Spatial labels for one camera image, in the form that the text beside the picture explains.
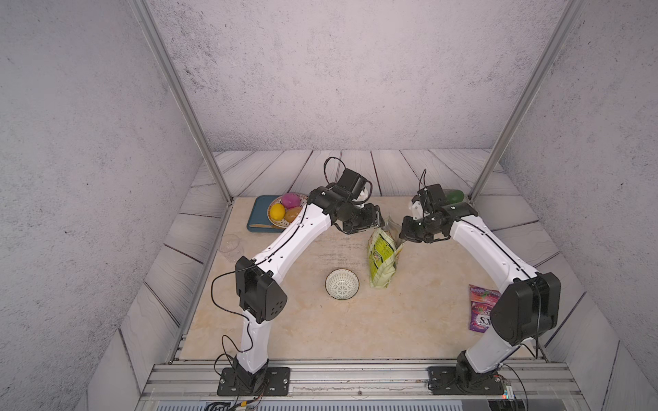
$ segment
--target metal base rail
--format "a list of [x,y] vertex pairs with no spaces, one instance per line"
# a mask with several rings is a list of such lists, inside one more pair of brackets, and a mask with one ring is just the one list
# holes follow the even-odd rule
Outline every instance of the metal base rail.
[[[427,367],[453,366],[456,360],[271,360],[271,366],[290,367],[290,393],[277,400],[437,399],[429,389]],[[572,399],[583,396],[566,364],[537,360],[508,360],[522,379],[530,399]],[[501,375],[511,382],[517,398],[524,398],[516,375],[507,368]],[[154,366],[140,401],[220,400],[219,375],[213,361],[174,361]],[[445,400],[500,396],[441,396]]]

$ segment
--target black mounting plate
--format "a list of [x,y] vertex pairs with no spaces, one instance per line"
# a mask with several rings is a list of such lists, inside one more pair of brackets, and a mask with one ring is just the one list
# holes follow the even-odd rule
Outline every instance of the black mounting plate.
[[502,395],[505,392],[503,380],[494,375],[477,389],[466,391],[457,384],[456,367],[428,367],[427,372],[430,378],[428,388],[433,395]]
[[[265,397],[284,397],[288,395],[290,386],[290,368],[268,367],[265,371]],[[251,392],[241,380],[236,377],[236,372],[231,367],[222,370],[222,377],[217,387],[217,395],[220,397],[236,397],[238,395],[259,395]]]

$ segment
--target green snack bag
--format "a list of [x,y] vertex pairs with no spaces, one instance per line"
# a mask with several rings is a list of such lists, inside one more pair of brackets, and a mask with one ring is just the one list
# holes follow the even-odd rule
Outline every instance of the green snack bag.
[[388,287],[397,270],[397,259],[402,251],[399,239],[401,227],[390,218],[383,228],[374,230],[368,241],[368,259],[370,262],[370,286],[372,288]]

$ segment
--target yellow lemon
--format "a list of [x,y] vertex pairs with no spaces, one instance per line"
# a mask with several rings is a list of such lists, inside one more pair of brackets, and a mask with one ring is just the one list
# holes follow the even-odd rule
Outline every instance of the yellow lemon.
[[270,218],[274,221],[281,221],[286,216],[286,208],[283,204],[275,204],[270,207]]

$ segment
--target pink fruit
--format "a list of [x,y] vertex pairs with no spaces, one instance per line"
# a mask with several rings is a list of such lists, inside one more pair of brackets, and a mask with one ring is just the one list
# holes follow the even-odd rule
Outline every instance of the pink fruit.
[[301,200],[295,193],[286,193],[281,197],[281,204],[286,208],[295,208],[301,205]]

